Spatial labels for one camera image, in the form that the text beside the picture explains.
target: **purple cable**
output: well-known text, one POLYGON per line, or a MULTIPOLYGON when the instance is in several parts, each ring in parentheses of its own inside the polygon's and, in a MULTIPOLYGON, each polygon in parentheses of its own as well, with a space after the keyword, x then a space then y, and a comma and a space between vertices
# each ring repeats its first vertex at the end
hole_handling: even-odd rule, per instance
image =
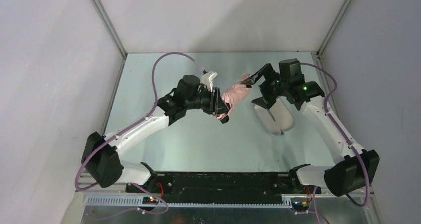
MULTIPOLYGON (((311 66, 313 68, 316 68, 318 70, 320 70, 321 72, 323 72, 324 74, 326 74, 333 82, 334 87, 333 89, 327 94, 327 96, 325 97, 324 100, 324 109, 325 112, 328 113, 329 109, 328 109, 328 101, 329 98, 332 96, 333 92, 336 90, 336 88, 338 87, 338 84, 336 83, 336 80, 333 78, 332 75, 330 75, 330 73, 328 73, 327 71, 325 71, 324 69, 314 65, 314 64, 309 64, 309 63, 301 63, 303 65, 307 65, 307 66, 311 66)), ((346 193, 345 195, 351 200, 351 202, 353 202, 355 205, 359 206, 359 207, 367 207, 368 205, 368 201, 370 199, 369 197, 369 188, 370 188, 370 180, 368 178, 368 172, 367 172, 367 168, 365 167, 364 161, 362 161, 361 155, 359 155, 358 151, 356 150, 356 148, 354 146, 350 146, 352 145, 352 141, 349 139, 349 137, 345 134, 345 131, 341 128, 341 126, 338 124, 338 122, 333 118, 333 116, 331 114, 327 114, 327 116, 329 117, 329 119, 332 121, 332 123, 335 125, 335 127, 338 129, 338 131, 341 133, 341 135, 344 137, 344 139, 346 140, 347 144, 349 145, 349 147, 351 148, 351 150, 355 153, 356 158, 358 159, 359 164, 361 165, 361 169, 362 169, 362 173, 364 174, 364 179, 365 179, 365 199, 364 199, 364 203, 360 204, 357 203, 348 193, 346 193)))
MULTIPOLYGON (((338 84, 336 83, 336 80, 333 78, 332 75, 330 75, 330 73, 328 73, 327 71, 325 71, 324 69, 314 65, 314 64, 309 64, 309 63, 301 63, 303 65, 307 65, 310 67, 313 67, 315 69, 320 70, 321 72, 323 72, 324 74, 326 74, 333 82, 333 89, 326 95, 326 98, 324 100, 324 110, 325 113, 329 112, 328 109, 328 102, 329 102, 329 98, 332 96, 332 94, 336 91, 336 88, 338 87, 338 84)), ((349 137, 345 134, 345 132, 342 130, 342 128, 339 126, 339 124, 335 121, 335 119, 332 117, 331 114, 328 114, 329 119, 333 122, 333 124, 338 128, 339 132, 341 133, 341 135, 344 137, 345 141, 347 141, 347 144, 350 145, 352 144, 352 141, 349 139, 349 137)))
POLYGON ((145 212, 145 213, 155 214, 155 215, 162 214, 162 213, 165 213, 165 212, 168 211, 168 209, 169 209, 168 203, 166 201, 164 201, 161 197, 156 196, 156 195, 154 195, 151 192, 148 192, 147 190, 145 190, 144 188, 140 187, 139 185, 137 185, 135 183, 132 183, 132 185, 135 186, 135 187, 137 187, 137 188, 139 188, 140 190, 142 190, 146 194, 148 194, 150 196, 153 196, 153 197, 156 197, 162 204, 165 205, 165 210, 164 211, 160 211, 160 212, 152 212, 152 211, 147 211, 147 210, 142 209, 142 208, 127 208, 127 209, 121 210, 121 211, 119 211, 119 212, 117 212, 117 213, 115 213, 115 214, 113 214, 111 216, 108 216, 108 217, 94 218, 92 216, 89 216, 89 218, 91 218, 92 220, 95 220, 95 221, 103 221, 103 220, 111 219, 113 217, 116 217, 116 216, 118 216, 118 215, 120 215, 122 213, 128 212, 128 211, 142 211, 142 212, 145 212))
POLYGON ((317 221, 318 221, 319 224, 321 224, 320 218, 319 218, 319 213, 317 212, 317 207, 316 207, 316 190, 317 190, 318 187, 319 186, 314 186, 314 189, 313 189, 313 206, 314 206, 314 213, 316 214, 316 217, 317 217, 317 221))
MULTIPOLYGON (((315 211, 308 211, 308 213, 314 213, 314 214, 317 214, 315 211)), ((307 212, 297 212, 297 214, 308 214, 307 212)), ((324 216, 324 215, 322 215, 321 213, 319 213, 318 215, 320 215, 324 220, 325 220, 325 222, 327 223, 327 224, 330 224, 330 222, 328 221, 328 219, 324 216)))
MULTIPOLYGON (((170 52, 170 53, 166 53, 163 54, 161 57, 159 57, 155 64, 153 64, 153 68, 152 68, 152 88, 153 88, 153 94, 155 96, 155 102, 153 104, 152 109, 146 114, 146 116, 142 117, 140 120, 134 122, 133 124, 131 124, 130 126, 128 126, 127 128, 123 129, 122 131, 118 132, 116 135, 117 136, 121 136, 122 134, 124 134, 125 132, 129 131, 130 129, 132 129, 133 127, 137 126, 138 124, 142 123, 143 121, 145 121, 146 117, 149 117, 156 109, 156 107, 158 106, 158 93, 156 91, 156 86, 155 86, 155 69, 156 69, 156 65, 159 63, 159 61, 163 58, 165 58, 168 55, 172 55, 172 54, 177 54, 177 55, 182 55, 184 57, 189 58, 191 61, 193 61, 193 63, 195 63, 201 70, 202 72, 206 72, 206 70, 200 66, 195 59, 193 59, 192 57, 190 57, 187 54, 184 53, 180 53, 180 52, 170 52)), ((86 165, 89 163, 89 161, 92 159, 92 157, 94 157, 94 155, 96 155, 104 146, 106 146, 108 143, 110 143, 111 141, 116 139, 116 135, 113 135, 111 138, 107 139, 104 143, 102 143, 100 146, 98 146, 98 148, 96 148, 87 158, 86 160, 83 162, 82 166, 80 167, 79 171, 77 172, 76 175, 76 179, 74 180, 74 186, 76 187, 76 190, 78 191, 86 191, 92 187, 94 187, 95 185, 97 185, 98 183, 93 183, 87 187, 80 187, 79 186, 79 180, 80 180, 80 176, 82 175, 83 170, 85 169, 86 165)), ((162 214, 166 211, 168 211, 169 207, 168 204, 160 197, 153 195, 152 193, 148 192, 147 190, 145 190, 144 188, 140 187, 139 185, 133 183, 133 185, 137 188, 139 188, 140 190, 142 190, 143 192, 156 197, 158 200, 160 200, 164 205, 165 205, 165 210, 161 211, 161 212, 151 212, 151 211, 147 211, 147 210, 143 210, 143 212, 145 213, 149 213, 149 214, 162 214)), ((118 216, 122 213, 128 212, 128 211, 133 211, 133 210, 138 210, 138 208, 127 208, 124 210, 119 211, 118 213, 115 213, 109 217, 105 217, 105 218, 93 218, 90 217, 93 220, 97 220, 97 221, 102 221, 102 220, 106 220, 106 219, 110 219, 113 218, 115 216, 118 216)))
POLYGON ((76 179, 74 180, 74 186, 76 187, 76 190, 78 191, 86 191, 90 188, 92 188, 93 186, 97 185, 98 183, 93 183, 87 187, 80 187, 79 186, 79 179, 80 176, 83 173, 83 170, 85 169, 86 165, 89 163, 89 161, 92 159, 92 157, 94 157, 94 155, 96 155, 96 153, 98 153, 102 148, 104 148, 104 146, 106 146, 108 143, 110 143, 111 141, 114 141, 116 139, 116 136, 121 136, 122 134, 124 134, 125 132, 129 131, 130 129, 132 129, 133 127, 137 126, 138 124, 142 123, 143 121, 145 121, 146 117, 149 117, 156 109, 156 107, 158 106, 158 93, 156 92, 156 86, 155 86, 155 69, 156 69, 156 65, 159 63, 159 61, 161 61, 161 59, 167 57, 168 55, 172 55, 172 54, 177 54, 177 55, 182 55, 184 57, 189 58, 191 61, 193 61, 193 63, 195 63, 203 72, 205 71, 205 69, 200 66, 195 59, 193 59, 192 57, 190 57, 187 54, 184 53, 180 53, 180 52, 170 52, 170 53, 166 53, 163 54, 161 57, 159 57, 155 64, 153 64, 153 68, 152 68, 152 88, 153 88, 153 94, 155 96, 155 102, 153 104, 152 109, 144 116, 142 117, 140 120, 134 122, 133 124, 131 124, 130 126, 128 126, 127 128, 123 129, 122 131, 118 132, 117 134, 113 135, 111 138, 107 139, 104 143, 102 143, 100 146, 98 146, 98 148, 96 148, 85 160, 85 162, 83 162, 82 166, 80 167, 79 171, 77 172, 76 175, 76 179))

